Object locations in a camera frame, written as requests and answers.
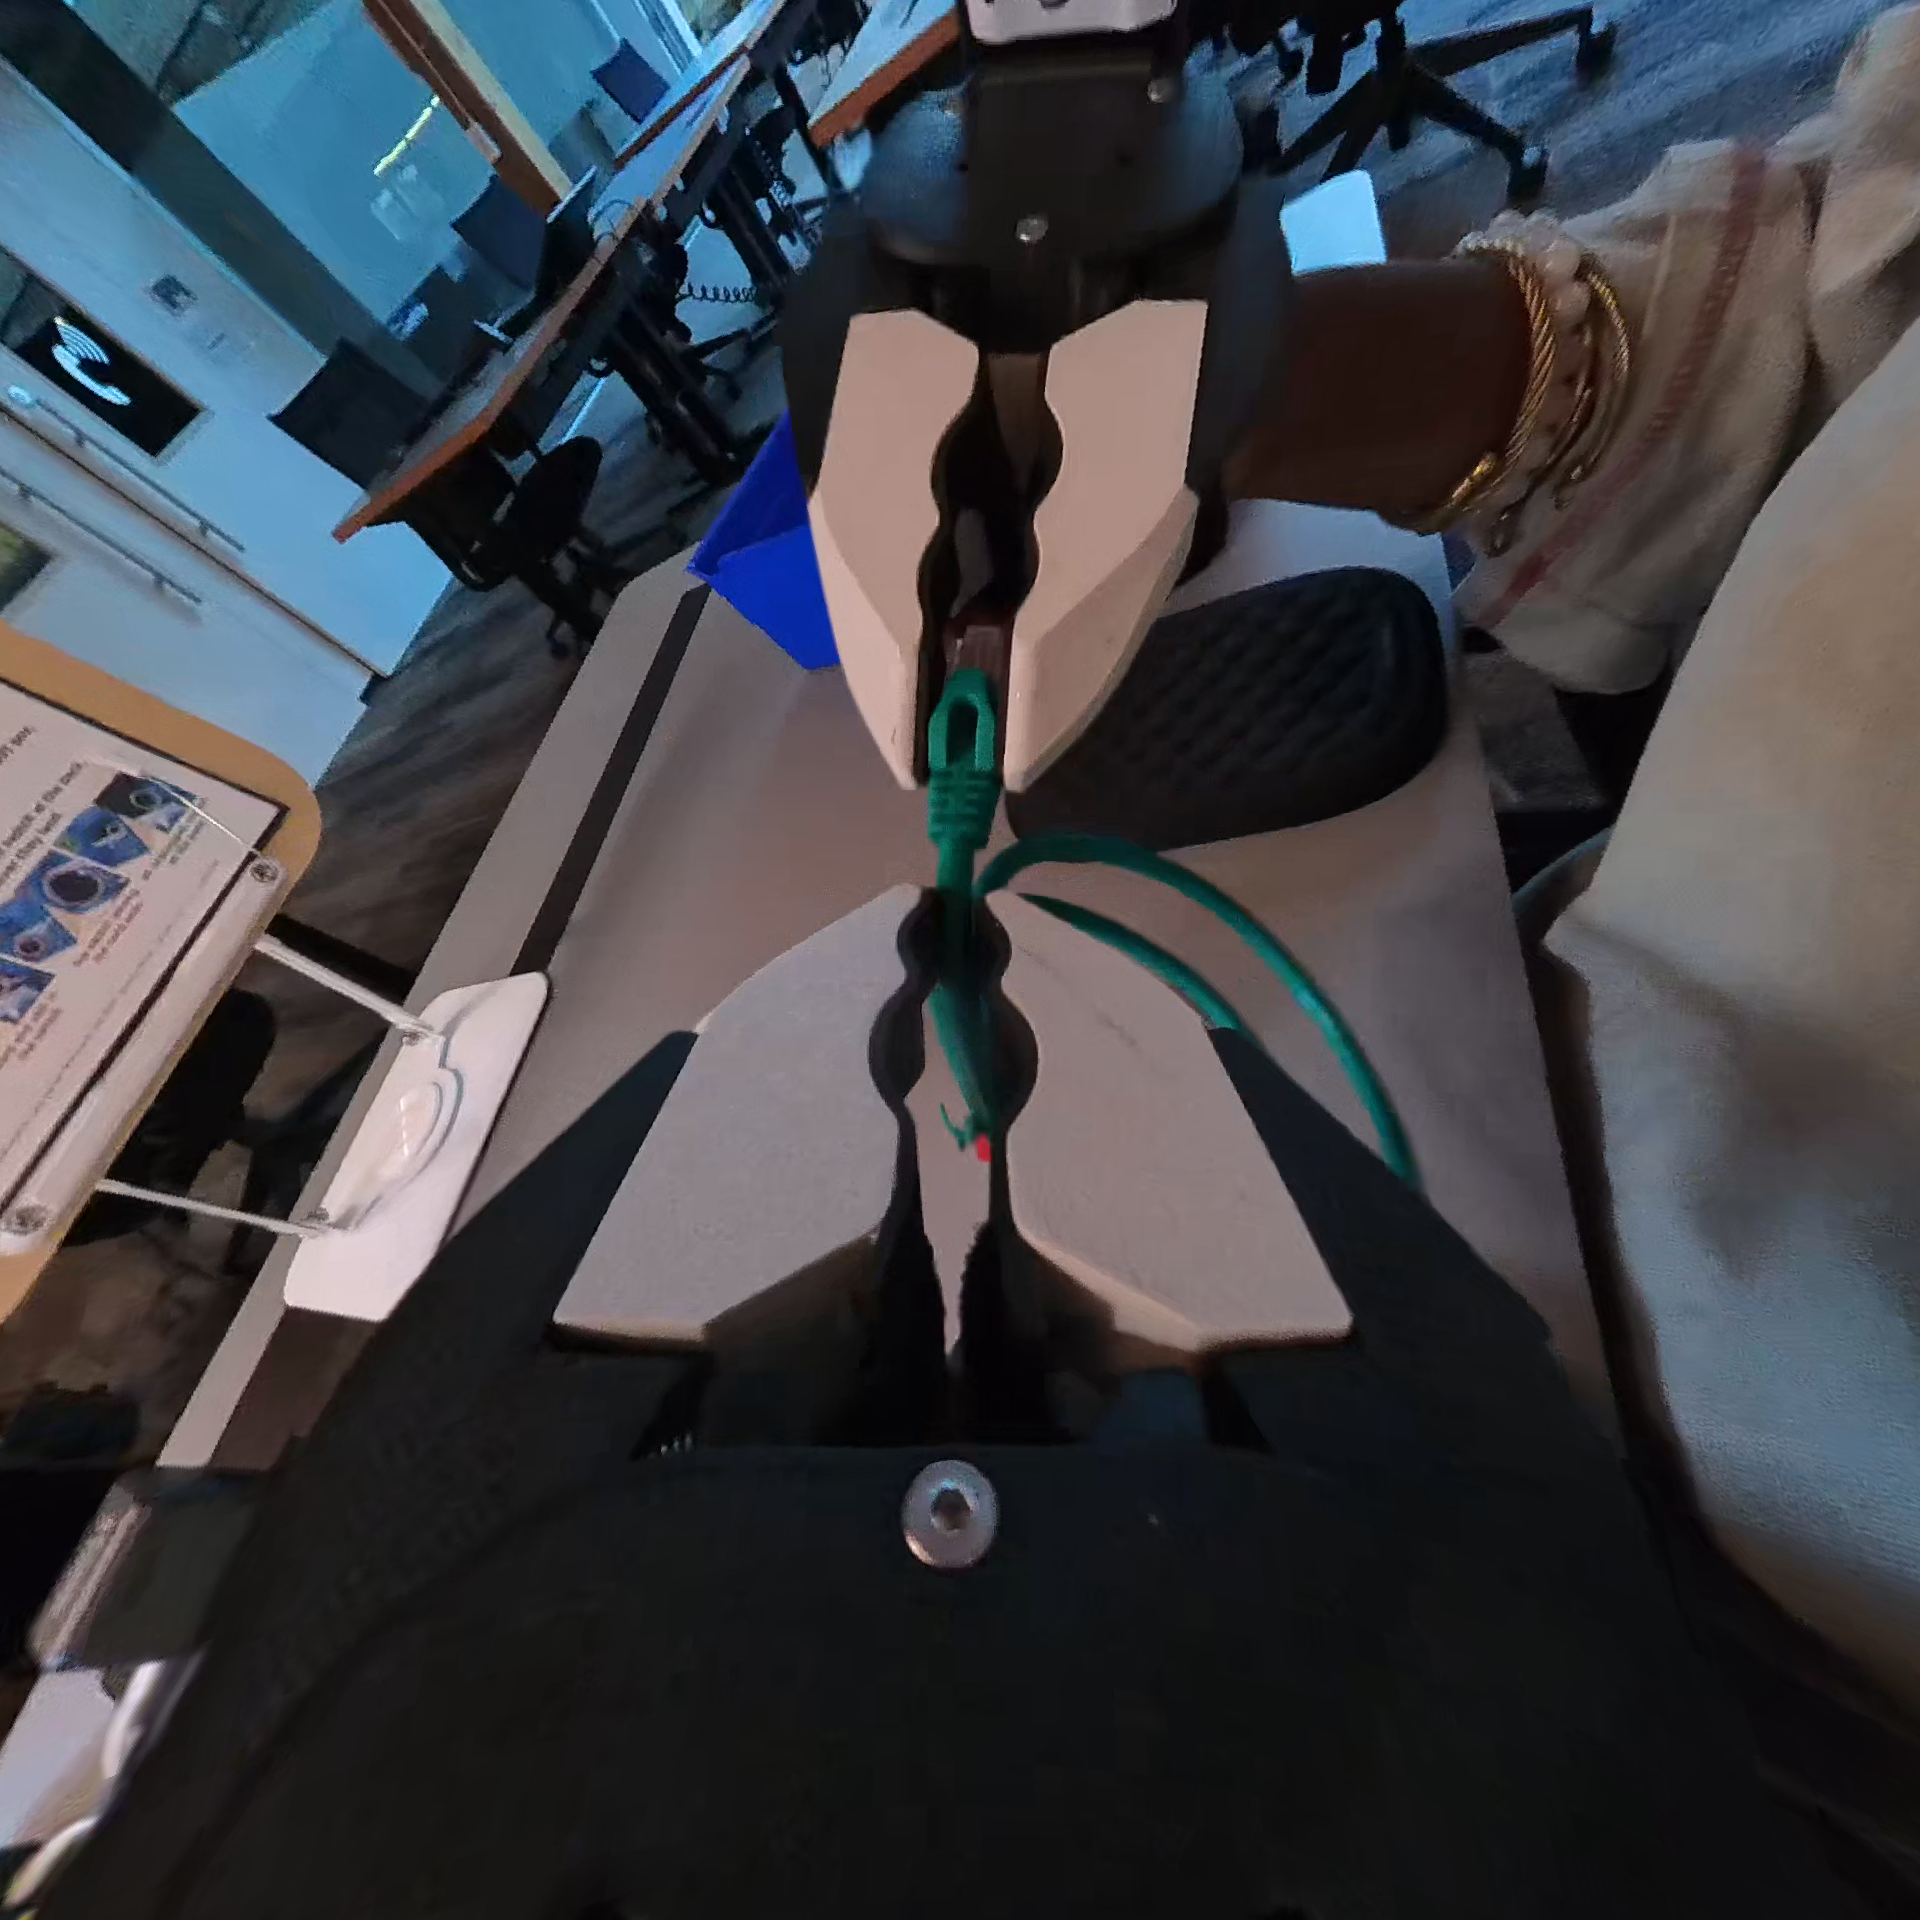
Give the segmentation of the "large grey power box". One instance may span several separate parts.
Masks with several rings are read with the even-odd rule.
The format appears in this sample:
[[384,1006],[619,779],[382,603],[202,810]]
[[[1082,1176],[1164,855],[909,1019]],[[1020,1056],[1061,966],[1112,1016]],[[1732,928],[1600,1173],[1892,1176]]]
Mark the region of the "large grey power box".
[[264,1471],[156,1468],[118,1478],[33,1620],[36,1669],[131,1669],[192,1652],[270,1488]]

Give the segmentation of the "blue plastic bin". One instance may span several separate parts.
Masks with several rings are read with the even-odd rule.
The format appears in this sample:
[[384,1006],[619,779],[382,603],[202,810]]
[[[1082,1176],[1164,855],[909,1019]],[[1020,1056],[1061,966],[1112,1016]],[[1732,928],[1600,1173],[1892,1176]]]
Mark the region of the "blue plastic bin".
[[782,413],[689,560],[786,659],[838,666],[792,413]]

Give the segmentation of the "grey desk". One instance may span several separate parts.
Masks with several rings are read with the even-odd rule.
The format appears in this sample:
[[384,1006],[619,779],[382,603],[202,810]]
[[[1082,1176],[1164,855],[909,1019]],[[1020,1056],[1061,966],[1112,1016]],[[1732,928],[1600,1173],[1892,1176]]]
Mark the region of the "grey desk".
[[[1230,544],[1173,605],[1336,566],[1392,568],[1430,598],[1456,659],[1449,564],[1350,511],[1243,503]],[[507,976],[544,890],[690,581],[664,562],[616,600],[420,978],[418,996]],[[1378,1068],[1435,1210],[1544,1316],[1582,1408],[1619,1446],[1589,1270],[1577,1246],[1544,1045],[1467,698],[1444,750],[1392,797],[1302,830],[1179,855],[1269,925]],[[478,1162],[462,1226],[664,1032],[692,1029],[736,982],[899,883],[930,872],[923,800],[884,773],[835,671],[786,660],[709,598],[653,738],[549,973],[544,1019]],[[1131,872],[1042,869],[1034,890],[1085,900],[1179,954],[1257,1021],[1293,1082],[1355,1133],[1365,1119],[1325,1045],[1212,917]],[[987,1168],[947,1135],[953,1079],[928,1038],[909,1095],[923,1219],[957,1338]],[[330,1314],[286,1314],[294,1246],[270,1255],[161,1445],[165,1469],[270,1469],[368,1341]]]

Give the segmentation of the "person's pale sweater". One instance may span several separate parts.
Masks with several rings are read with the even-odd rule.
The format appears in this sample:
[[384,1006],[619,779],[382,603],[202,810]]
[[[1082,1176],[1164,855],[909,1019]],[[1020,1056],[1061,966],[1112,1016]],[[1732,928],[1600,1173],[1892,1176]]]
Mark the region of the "person's pale sweater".
[[1539,943],[1616,1427],[1915,1724],[1915,325],[1748,522]]

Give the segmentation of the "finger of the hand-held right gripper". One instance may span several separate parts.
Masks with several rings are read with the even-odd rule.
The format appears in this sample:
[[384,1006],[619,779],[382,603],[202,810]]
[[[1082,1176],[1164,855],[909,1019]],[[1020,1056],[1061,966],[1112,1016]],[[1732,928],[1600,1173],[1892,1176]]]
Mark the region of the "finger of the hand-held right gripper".
[[966,411],[979,350],[916,308],[853,315],[808,523],[849,694],[901,788],[922,783],[922,571],[933,468]]
[[1190,556],[1186,466],[1206,332],[1204,302],[1140,299],[1046,357],[1061,461],[1035,508],[1038,564],[1006,660],[1011,792],[1088,732]]

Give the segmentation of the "wooden office table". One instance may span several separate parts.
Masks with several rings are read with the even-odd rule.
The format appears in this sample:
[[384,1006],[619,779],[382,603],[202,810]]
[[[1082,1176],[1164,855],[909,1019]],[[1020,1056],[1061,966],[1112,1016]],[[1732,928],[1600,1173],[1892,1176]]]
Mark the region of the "wooden office table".
[[621,164],[603,204],[608,222],[585,266],[534,325],[440,404],[332,528],[336,544],[397,522],[405,503],[459,460],[540,442],[589,366],[616,363],[621,315],[640,296],[640,252],[666,223],[669,198],[723,125],[745,70],[744,54],[729,60],[705,94],[672,111],[661,134]]

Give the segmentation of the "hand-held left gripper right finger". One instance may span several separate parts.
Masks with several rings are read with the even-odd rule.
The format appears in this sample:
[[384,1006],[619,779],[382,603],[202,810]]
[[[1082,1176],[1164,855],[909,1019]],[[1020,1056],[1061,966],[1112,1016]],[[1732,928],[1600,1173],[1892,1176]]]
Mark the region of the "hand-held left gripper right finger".
[[1002,1162],[1024,1244],[1166,1354],[1339,1341],[1353,1310],[1204,1019],[1021,898],[1000,987],[1034,1046]]

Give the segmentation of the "instruction sign on white stand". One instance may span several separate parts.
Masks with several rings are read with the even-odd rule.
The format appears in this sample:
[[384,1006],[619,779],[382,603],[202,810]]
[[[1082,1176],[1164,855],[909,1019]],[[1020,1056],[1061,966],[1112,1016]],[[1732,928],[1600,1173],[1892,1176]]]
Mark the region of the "instruction sign on white stand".
[[[291,766],[5,627],[5,1312],[88,1203],[123,1197],[288,1239],[284,1300],[384,1320],[473,1181],[549,1002],[524,962],[420,1012],[302,956],[270,920],[320,840]],[[320,1203],[277,1219],[109,1176],[244,962],[373,1012],[397,1038]]]

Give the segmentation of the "black office chair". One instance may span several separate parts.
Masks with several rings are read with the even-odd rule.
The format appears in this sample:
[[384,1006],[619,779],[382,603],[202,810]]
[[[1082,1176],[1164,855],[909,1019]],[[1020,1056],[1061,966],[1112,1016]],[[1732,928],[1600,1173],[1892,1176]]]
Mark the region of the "black office chair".
[[550,615],[553,656],[588,656],[603,624],[597,605],[618,587],[618,564],[585,510],[602,472],[597,438],[568,438],[514,470],[475,451],[449,468],[444,560],[462,587],[525,587]]

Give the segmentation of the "black mesh pad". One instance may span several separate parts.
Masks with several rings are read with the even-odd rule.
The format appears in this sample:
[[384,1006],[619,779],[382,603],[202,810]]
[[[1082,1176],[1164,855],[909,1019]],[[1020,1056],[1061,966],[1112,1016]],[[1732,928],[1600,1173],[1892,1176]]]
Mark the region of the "black mesh pad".
[[1225,844],[1385,800],[1446,732],[1449,656],[1427,591],[1333,566],[1158,618],[1098,718],[1006,816],[1018,839]]

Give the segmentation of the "black chair base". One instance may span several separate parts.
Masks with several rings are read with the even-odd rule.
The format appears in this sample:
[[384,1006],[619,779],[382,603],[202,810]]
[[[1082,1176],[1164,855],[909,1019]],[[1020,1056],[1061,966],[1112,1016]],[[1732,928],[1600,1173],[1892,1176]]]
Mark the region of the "black chair base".
[[1497,27],[1411,42],[1397,3],[1280,4],[1264,39],[1275,48],[1280,80],[1302,80],[1307,96],[1333,96],[1312,125],[1284,138],[1280,107],[1269,103],[1242,124],[1242,168],[1284,175],[1325,156],[1324,181],[1353,174],[1376,138],[1403,154],[1417,125],[1434,125],[1505,163],[1505,198],[1532,206],[1546,190],[1546,147],[1477,107],[1451,77],[1530,45],[1570,36],[1576,77],[1600,77],[1616,52],[1616,27],[1593,6],[1563,6]]

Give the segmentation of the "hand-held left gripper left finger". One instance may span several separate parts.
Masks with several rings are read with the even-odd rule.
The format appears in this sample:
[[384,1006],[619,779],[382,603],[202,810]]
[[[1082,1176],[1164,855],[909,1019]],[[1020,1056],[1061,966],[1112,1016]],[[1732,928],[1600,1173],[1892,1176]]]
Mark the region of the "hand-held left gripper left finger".
[[553,1327],[613,1347],[729,1347],[868,1266],[916,1166],[883,1027],[908,989],[896,884],[724,996],[574,1268]]

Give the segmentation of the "black tape strip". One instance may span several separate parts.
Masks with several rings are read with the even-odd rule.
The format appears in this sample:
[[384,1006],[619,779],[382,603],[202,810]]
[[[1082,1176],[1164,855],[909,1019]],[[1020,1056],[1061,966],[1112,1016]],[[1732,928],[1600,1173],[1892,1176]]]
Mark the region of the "black tape strip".
[[597,867],[618,811],[640,768],[666,700],[682,671],[692,636],[707,612],[710,590],[705,583],[686,587],[669,620],[666,622],[657,654],[646,666],[627,718],[603,762],[584,814],[561,855],[533,920],[513,960],[509,976],[549,972],[568,925],[574,919],[585,884]]

